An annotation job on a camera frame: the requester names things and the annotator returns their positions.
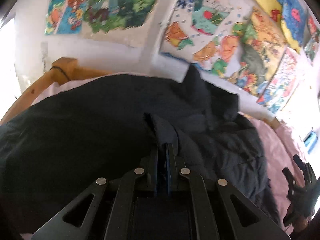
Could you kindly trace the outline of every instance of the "colorful painting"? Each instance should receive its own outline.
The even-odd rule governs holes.
[[[273,114],[281,110],[288,102],[299,83],[297,70],[298,54],[287,48],[278,70],[257,103],[266,107]]]
[[[156,0],[89,0],[84,20],[93,33],[142,26]]]
[[[298,0],[256,0],[261,8],[277,22],[289,45],[299,52],[303,43],[306,13]]]
[[[50,0],[45,34],[79,33],[87,0]]]
[[[161,52],[224,78],[252,5],[247,0],[177,0]]]
[[[313,64],[313,60],[315,59],[319,49],[320,30],[317,28],[312,16],[309,16],[308,27],[311,34],[311,39],[304,47],[304,51],[307,55],[307,58],[310,60],[311,64]]]
[[[230,78],[238,87],[260,95],[276,72],[285,50],[285,38],[276,24],[257,7],[242,38],[242,68]]]

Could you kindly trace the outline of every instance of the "silver rivet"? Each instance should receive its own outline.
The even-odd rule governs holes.
[[[180,172],[184,175],[188,175],[190,173],[190,170],[188,168],[182,168]]]
[[[107,180],[106,180],[105,178],[98,178],[98,179],[96,180],[96,183],[97,183],[98,185],[104,185],[106,182],[107,182]]]
[[[228,182],[225,179],[219,179],[218,180],[218,184],[220,186],[226,186],[228,184]]]
[[[134,170],[134,173],[135,173],[135,174],[142,174],[142,173],[144,173],[144,169],[143,169],[143,168],[136,168],[136,169]]]

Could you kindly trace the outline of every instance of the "blue object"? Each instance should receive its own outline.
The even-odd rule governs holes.
[[[318,136],[315,132],[311,132],[307,139],[304,141],[308,153],[310,154],[318,141]]]

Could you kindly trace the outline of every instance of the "black garment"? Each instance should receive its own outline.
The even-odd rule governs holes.
[[[95,179],[171,142],[187,167],[227,179],[279,222],[259,135],[237,112],[238,96],[193,66],[181,84],[115,75],[46,98],[0,127],[1,203],[19,232],[34,232]]]

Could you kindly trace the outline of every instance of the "triangular cutout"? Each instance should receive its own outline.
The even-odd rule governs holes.
[[[81,227],[93,197],[93,194],[88,195],[63,217],[63,221],[77,228]]]
[[[230,195],[230,199],[244,228],[259,222],[259,218],[235,195]]]

